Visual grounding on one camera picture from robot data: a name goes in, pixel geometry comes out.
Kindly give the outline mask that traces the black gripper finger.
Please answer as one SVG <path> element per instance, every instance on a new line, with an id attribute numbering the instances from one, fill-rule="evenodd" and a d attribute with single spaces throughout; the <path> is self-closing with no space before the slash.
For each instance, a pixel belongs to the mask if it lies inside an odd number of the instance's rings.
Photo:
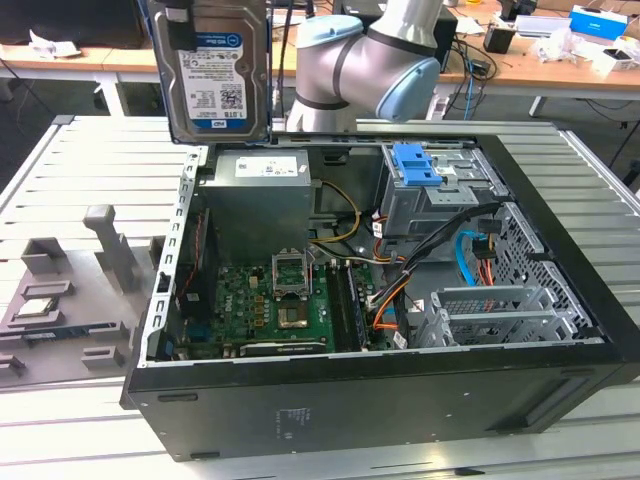
<path id="1" fill-rule="evenodd" d="M 193 0 L 166 2 L 168 38 L 173 50 L 196 50 L 193 5 Z"/>

